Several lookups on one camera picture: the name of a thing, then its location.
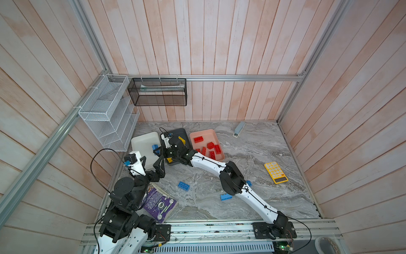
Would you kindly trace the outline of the red square lego brick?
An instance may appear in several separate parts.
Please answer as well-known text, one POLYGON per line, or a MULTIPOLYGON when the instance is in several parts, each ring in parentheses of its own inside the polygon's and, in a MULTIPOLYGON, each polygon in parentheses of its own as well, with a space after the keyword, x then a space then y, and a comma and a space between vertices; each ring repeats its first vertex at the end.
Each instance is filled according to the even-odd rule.
POLYGON ((208 144, 207 144, 207 148, 208 149, 214 149, 214 143, 213 142, 209 142, 208 144))

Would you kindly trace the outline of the purple book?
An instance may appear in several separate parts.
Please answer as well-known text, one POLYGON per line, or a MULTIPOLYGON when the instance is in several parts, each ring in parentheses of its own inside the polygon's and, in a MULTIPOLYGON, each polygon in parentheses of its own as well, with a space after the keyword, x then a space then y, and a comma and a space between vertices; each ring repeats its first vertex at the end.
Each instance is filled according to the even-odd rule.
POLYGON ((159 223, 164 223, 178 202, 157 186, 150 184, 142 208, 159 223))

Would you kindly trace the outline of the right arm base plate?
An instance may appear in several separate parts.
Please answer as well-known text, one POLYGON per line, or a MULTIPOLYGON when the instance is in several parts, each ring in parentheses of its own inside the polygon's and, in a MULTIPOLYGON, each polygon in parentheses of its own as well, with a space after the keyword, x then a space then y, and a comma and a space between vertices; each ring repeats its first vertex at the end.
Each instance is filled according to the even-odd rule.
POLYGON ((297 233, 292 222, 288 222, 286 226, 279 229, 275 224, 265 222, 252 223, 253 231, 256 239, 296 239, 297 233))

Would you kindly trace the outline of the light blue lego brick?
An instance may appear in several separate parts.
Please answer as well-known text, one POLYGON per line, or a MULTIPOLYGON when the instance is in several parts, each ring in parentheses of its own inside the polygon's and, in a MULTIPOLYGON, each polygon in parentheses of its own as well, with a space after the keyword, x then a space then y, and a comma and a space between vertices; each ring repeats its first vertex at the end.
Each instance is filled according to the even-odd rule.
POLYGON ((232 198, 233 198, 233 196, 230 195, 230 194, 222 194, 222 195, 221 195, 221 201, 230 200, 230 199, 232 199, 232 198))

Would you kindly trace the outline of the yellow long lego brick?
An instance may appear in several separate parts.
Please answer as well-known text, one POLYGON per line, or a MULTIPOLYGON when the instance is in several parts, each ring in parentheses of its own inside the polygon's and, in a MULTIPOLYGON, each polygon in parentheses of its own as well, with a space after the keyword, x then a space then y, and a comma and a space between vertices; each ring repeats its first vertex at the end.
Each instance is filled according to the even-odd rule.
POLYGON ((178 136, 178 138, 182 141, 182 143, 185 145, 186 144, 186 141, 185 141, 185 139, 183 139, 182 137, 180 137, 180 136, 178 136))

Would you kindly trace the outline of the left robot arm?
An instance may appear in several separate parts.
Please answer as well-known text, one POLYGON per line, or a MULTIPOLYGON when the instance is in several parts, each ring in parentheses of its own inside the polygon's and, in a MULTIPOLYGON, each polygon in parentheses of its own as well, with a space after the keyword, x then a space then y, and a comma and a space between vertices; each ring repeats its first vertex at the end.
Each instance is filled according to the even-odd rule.
POLYGON ((94 230, 96 254, 136 254, 148 241, 154 241, 154 247, 167 242, 162 234, 167 226, 157 225, 154 218, 139 215, 138 211, 147 203, 148 187, 165 176, 164 157, 159 156, 153 164, 153 170, 146 170, 146 157, 133 151, 122 159, 123 166, 130 176, 118 180, 112 191, 105 212, 96 222, 99 230, 94 230))

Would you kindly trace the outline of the aluminium rail frame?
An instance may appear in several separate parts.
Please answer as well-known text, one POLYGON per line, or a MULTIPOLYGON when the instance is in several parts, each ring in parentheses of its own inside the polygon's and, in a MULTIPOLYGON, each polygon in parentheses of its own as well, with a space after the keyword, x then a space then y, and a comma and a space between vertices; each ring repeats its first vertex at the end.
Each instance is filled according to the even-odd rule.
MULTIPOLYGON (((208 242, 250 242, 256 241, 252 223, 254 221, 172 221, 170 243, 208 243, 208 242)), ((293 220, 297 233, 295 242, 318 237, 343 239, 337 223, 332 219, 293 220)))

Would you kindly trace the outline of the yellow calculator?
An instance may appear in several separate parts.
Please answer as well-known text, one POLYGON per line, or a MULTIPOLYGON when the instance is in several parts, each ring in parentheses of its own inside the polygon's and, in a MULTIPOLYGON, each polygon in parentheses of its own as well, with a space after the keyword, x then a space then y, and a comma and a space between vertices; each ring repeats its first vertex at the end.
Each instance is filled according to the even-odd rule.
POLYGON ((264 165, 275 184, 288 182, 288 178, 277 162, 270 162, 264 165))

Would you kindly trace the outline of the black mesh wall basket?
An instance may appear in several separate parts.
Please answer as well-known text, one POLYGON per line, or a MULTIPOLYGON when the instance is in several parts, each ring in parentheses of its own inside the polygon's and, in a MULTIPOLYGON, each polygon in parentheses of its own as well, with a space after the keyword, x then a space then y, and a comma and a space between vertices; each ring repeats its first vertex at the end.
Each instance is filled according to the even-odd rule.
POLYGON ((187 106, 184 78, 132 78, 128 93, 135 106, 187 106))

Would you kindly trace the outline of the red lego brick front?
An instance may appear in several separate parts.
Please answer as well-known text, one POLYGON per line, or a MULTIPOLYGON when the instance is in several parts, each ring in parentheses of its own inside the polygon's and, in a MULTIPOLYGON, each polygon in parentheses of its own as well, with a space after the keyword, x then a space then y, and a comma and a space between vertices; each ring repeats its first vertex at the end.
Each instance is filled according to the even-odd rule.
POLYGON ((216 155, 215 155, 214 151, 210 151, 209 156, 210 156, 211 159, 216 160, 216 155))

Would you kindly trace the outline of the white plastic tray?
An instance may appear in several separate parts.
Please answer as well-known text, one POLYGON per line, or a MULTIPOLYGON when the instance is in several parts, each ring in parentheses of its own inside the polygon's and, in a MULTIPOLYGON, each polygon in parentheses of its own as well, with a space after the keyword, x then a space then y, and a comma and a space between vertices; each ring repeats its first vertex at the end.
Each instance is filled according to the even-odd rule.
POLYGON ((153 164, 158 160, 158 156, 153 153, 153 145, 161 145, 157 132, 150 132, 131 139, 133 151, 139 151, 141 156, 146 156, 145 169, 153 169, 153 164))

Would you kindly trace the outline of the pink plastic tray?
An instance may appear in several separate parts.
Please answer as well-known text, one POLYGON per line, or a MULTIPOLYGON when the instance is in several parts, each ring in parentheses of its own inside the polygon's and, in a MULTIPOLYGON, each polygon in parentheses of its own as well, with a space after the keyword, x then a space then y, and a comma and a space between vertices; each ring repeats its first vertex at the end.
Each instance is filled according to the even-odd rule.
MULTIPOLYGON (((215 133, 215 131, 213 129, 192 132, 189 135, 189 137, 190 137, 192 148, 194 150, 196 150, 197 148, 202 149, 203 147, 207 148, 207 144, 209 142, 213 142, 214 145, 220 145, 217 134, 215 133), (204 141, 196 144, 196 143, 194 143, 193 139, 195 137, 198 137, 198 136, 202 136, 204 138, 204 141)), ((222 162, 225 159, 225 155, 223 153, 223 149, 222 149, 221 145, 220 145, 220 148, 222 150, 222 153, 219 154, 219 155, 217 155, 217 154, 215 154, 215 155, 216 155, 216 161, 222 162)), ((206 153, 205 157, 208 157, 209 159, 211 159, 210 156, 209 156, 210 151, 214 151, 214 149, 208 149, 207 148, 207 153, 206 153)))

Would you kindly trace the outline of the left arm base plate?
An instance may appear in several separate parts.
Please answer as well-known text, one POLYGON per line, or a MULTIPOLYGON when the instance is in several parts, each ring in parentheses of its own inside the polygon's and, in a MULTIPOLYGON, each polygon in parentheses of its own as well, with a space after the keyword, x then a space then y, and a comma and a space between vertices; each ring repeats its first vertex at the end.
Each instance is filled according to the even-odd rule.
POLYGON ((171 238, 170 224, 156 224, 152 226, 149 232, 149 237, 152 241, 168 242, 171 238))

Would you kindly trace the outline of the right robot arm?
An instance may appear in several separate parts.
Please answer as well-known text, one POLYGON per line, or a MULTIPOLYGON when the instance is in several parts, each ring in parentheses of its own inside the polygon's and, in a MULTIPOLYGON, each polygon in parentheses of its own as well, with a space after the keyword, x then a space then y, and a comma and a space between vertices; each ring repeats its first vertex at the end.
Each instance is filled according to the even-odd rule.
POLYGON ((169 158, 183 165, 205 170, 220 179, 222 188, 227 194, 237 196, 261 216, 267 224, 272 239, 281 238, 284 235, 289 218, 267 204, 251 189, 235 163, 232 161, 222 163, 211 159, 188 148, 179 137, 169 132, 162 133, 160 140, 161 146, 157 153, 159 158, 153 164, 159 178, 165 177, 165 161, 169 158))

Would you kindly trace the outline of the dark grey plastic tray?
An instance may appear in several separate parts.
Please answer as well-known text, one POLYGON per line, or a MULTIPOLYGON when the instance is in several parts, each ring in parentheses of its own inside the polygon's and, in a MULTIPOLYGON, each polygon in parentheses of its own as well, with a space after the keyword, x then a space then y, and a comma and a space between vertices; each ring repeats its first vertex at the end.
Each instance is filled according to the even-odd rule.
MULTIPOLYGON (((163 128, 163 127, 159 127, 159 129, 160 129, 160 131, 161 131, 161 134, 160 134, 161 146, 162 146, 162 147, 166 147, 165 141, 164 141, 164 137, 167 136, 167 132, 168 132, 168 131, 167 131, 165 128, 163 128)), ((186 141, 185 146, 186 146, 188 149, 192 149, 192 145, 191 145, 190 139, 189 139, 189 137, 188 137, 188 135, 187 135, 187 132, 186 132, 186 130, 185 130, 184 128, 174 129, 174 130, 172 130, 172 131, 169 131, 169 133, 171 133, 172 135, 174 135, 174 136, 176 136, 176 137, 180 136, 180 137, 182 137, 183 139, 185 139, 185 141, 186 141)), ((176 165, 176 164, 179 164, 179 162, 174 162, 174 161, 173 161, 172 163, 168 163, 168 165, 176 165)))

